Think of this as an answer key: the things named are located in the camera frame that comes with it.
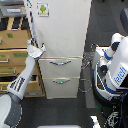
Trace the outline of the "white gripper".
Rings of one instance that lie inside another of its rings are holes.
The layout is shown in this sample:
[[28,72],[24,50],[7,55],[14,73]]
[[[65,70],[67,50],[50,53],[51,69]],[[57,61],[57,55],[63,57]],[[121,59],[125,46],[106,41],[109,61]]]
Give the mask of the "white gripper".
[[26,43],[27,43],[28,55],[34,59],[39,58],[43,52],[46,52],[46,47],[45,47],[44,43],[42,43],[42,46],[40,47],[40,49],[32,46],[32,40],[31,39],[27,40]]

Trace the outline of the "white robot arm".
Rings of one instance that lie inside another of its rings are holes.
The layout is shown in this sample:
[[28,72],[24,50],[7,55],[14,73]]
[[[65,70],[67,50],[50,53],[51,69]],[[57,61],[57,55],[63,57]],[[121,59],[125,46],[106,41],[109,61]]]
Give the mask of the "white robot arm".
[[16,128],[22,116],[23,99],[26,88],[34,72],[36,60],[46,51],[45,45],[37,48],[27,41],[28,57],[25,61],[25,69],[7,86],[7,93],[0,96],[0,128]]

